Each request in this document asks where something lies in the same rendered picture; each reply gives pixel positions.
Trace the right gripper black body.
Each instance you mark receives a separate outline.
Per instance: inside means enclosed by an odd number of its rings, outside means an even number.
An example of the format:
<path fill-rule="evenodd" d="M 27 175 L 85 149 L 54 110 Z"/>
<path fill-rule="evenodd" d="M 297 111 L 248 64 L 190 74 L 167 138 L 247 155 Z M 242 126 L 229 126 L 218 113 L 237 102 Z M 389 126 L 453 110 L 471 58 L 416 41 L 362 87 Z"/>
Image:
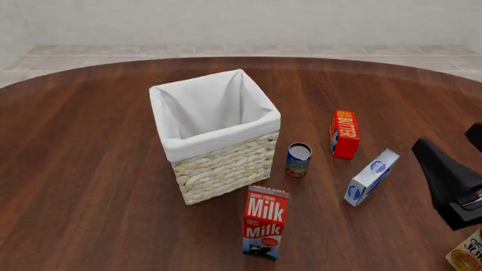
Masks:
<path fill-rule="evenodd" d="M 453 231 L 482 224 L 482 189 L 446 202 L 438 214 Z"/>

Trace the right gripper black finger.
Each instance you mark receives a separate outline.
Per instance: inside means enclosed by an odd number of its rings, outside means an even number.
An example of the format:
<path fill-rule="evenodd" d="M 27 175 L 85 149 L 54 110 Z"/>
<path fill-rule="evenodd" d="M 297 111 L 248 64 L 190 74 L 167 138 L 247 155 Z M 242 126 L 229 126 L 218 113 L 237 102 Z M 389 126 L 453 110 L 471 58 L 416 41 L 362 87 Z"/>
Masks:
<path fill-rule="evenodd" d="M 430 139 L 417 139 L 411 150 L 426 177 L 435 208 L 451 203 L 466 211 L 482 208 L 482 174 L 454 160 Z"/>
<path fill-rule="evenodd" d="M 482 145 L 482 122 L 473 123 L 465 132 L 465 137 L 473 145 Z"/>

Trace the blue alphabet soup can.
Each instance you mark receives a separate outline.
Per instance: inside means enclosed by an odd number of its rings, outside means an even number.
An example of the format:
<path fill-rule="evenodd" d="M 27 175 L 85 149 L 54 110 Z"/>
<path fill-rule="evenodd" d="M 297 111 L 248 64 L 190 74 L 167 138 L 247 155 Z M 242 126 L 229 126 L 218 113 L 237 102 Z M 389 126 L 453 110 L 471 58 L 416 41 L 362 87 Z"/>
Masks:
<path fill-rule="evenodd" d="M 310 164 L 312 150 L 310 146 L 295 142 L 288 147 L 285 171 L 293 178 L 302 178 L 306 175 Z"/>

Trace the white-lined wicker basket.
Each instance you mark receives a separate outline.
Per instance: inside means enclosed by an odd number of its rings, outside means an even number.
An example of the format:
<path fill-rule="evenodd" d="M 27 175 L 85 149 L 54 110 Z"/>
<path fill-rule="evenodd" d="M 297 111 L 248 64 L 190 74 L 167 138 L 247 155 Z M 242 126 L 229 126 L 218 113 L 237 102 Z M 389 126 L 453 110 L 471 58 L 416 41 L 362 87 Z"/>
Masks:
<path fill-rule="evenodd" d="M 153 86 L 149 96 L 186 205 L 270 177 L 281 114 L 242 69 Z"/>

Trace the orange juice carton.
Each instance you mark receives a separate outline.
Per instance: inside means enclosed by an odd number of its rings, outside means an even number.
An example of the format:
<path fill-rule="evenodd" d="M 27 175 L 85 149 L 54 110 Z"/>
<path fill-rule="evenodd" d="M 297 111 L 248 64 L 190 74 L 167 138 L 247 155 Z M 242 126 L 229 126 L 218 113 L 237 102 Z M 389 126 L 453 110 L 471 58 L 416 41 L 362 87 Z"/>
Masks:
<path fill-rule="evenodd" d="M 482 271 L 482 227 L 446 255 L 456 271 Z"/>

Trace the pale blue cream cheese box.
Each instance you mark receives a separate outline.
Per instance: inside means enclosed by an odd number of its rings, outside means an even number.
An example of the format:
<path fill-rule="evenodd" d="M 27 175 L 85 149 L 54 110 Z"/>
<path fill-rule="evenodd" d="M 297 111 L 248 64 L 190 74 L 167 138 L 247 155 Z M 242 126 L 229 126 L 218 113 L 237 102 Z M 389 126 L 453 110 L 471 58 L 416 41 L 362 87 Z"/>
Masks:
<path fill-rule="evenodd" d="M 394 151 L 387 148 L 352 178 L 344 195 L 344 199 L 353 207 L 360 205 L 360 203 L 385 180 L 399 157 Z"/>

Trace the red butter box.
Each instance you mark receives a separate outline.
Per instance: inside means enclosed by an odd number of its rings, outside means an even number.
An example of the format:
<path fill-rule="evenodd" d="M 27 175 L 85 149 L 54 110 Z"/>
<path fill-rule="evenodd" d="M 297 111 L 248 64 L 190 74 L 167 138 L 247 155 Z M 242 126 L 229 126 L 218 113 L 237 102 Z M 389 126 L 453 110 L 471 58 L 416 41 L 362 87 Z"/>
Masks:
<path fill-rule="evenodd" d="M 329 138 L 332 157 L 351 160 L 360 142 L 355 112 L 335 110 Z"/>

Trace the red and white milk carton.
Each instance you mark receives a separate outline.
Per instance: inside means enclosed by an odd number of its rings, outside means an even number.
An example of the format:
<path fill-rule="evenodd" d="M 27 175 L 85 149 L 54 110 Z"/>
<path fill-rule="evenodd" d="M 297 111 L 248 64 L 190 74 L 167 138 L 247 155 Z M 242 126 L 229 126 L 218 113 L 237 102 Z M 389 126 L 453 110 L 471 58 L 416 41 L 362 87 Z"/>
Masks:
<path fill-rule="evenodd" d="M 248 187 L 243 220 L 243 254 L 275 261 L 285 228 L 289 193 L 257 185 Z"/>

